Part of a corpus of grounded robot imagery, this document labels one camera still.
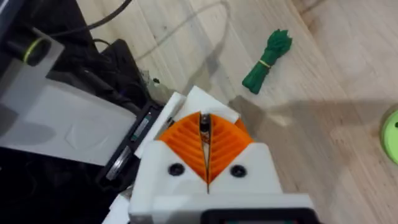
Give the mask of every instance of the black screw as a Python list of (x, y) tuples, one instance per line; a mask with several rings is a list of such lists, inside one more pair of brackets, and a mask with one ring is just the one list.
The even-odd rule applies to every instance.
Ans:
[(244, 176), (246, 176), (246, 174), (248, 173), (246, 171), (246, 168), (244, 168), (244, 166), (242, 165), (234, 165), (231, 167), (231, 175), (237, 178), (242, 178)]
[(174, 163), (169, 167), (169, 174), (172, 176), (179, 176), (183, 174), (184, 171), (185, 171), (184, 166), (179, 163)]

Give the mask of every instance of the black cable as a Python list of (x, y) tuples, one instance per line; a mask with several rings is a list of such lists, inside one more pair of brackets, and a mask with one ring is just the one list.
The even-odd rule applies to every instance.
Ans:
[(111, 44), (108, 42), (108, 41), (106, 41), (106, 40), (103, 40), (103, 39), (99, 39), (99, 38), (95, 38), (95, 39), (93, 39), (93, 42), (95, 43), (95, 42), (98, 42), (98, 43), (103, 43), (103, 44), (106, 44), (108, 47), (110, 47), (111, 46)]
[(63, 32), (55, 33), (55, 34), (50, 34), (50, 36), (58, 37), (58, 36), (61, 36), (61, 35), (70, 35), (70, 34), (82, 32), (82, 31), (86, 31), (86, 30), (92, 30), (94, 28), (102, 26), (105, 23), (107, 23), (107, 22), (111, 21), (112, 19), (114, 19), (121, 12), (123, 12), (123, 10), (125, 10), (125, 8), (127, 8), (127, 6), (131, 2), (132, 2), (132, 0), (125, 0), (115, 11), (113, 11), (111, 14), (107, 15), (105, 18), (103, 18), (102, 20), (100, 20), (98, 22), (95, 22), (93, 24), (90, 24), (90, 25), (87, 25), (87, 26), (84, 26), (84, 27), (79, 27), (79, 28), (72, 29), (72, 30), (66, 30), (66, 31), (63, 31)]

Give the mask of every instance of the white plastic panel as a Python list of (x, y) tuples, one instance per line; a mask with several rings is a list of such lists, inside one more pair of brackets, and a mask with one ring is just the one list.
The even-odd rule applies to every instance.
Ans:
[(62, 49), (52, 41), (36, 67), (14, 60), (0, 80), (0, 146), (104, 166), (136, 116), (46, 79)]
[(153, 141), (156, 137), (162, 133), (165, 129), (169, 127), (167, 121), (169, 118), (173, 118), (175, 114), (179, 111), (181, 106), (183, 105), (186, 97), (175, 92), (173, 93), (172, 97), (169, 99), (167, 104), (163, 107), (162, 112), (157, 117), (155, 123), (152, 125), (148, 133), (145, 135), (144, 139), (140, 143), (139, 147), (135, 151), (135, 155), (138, 158), (142, 157), (144, 153), (145, 146), (148, 142)]
[(215, 114), (231, 123), (235, 123), (240, 116), (236, 111), (214, 99), (199, 87), (194, 86), (189, 92), (181, 110), (174, 116), (174, 120), (178, 121), (198, 111), (202, 114)]
[(313, 203), (306, 194), (158, 196), (154, 200), (152, 221), (199, 224), (205, 210), (216, 208), (313, 208)]
[[(184, 165), (182, 175), (169, 174), (168, 169), (174, 163)], [(129, 213), (150, 215), (153, 201), (160, 195), (207, 195), (207, 186), (164, 142), (151, 141), (146, 144), (141, 158)]]
[[(247, 174), (231, 175), (234, 165), (243, 166)], [(281, 194), (279, 178), (267, 145), (251, 143), (209, 186), (210, 194)]]

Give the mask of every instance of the green object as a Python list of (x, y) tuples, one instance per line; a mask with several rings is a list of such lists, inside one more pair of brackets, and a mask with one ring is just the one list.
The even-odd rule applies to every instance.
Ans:
[(252, 93), (258, 94), (269, 70), (278, 58), (289, 51), (292, 41), (287, 30), (275, 30), (268, 39), (267, 48), (264, 50), (261, 59), (244, 78), (242, 85)]
[(392, 113), (384, 123), (381, 144), (390, 159), (398, 164), (398, 111)]

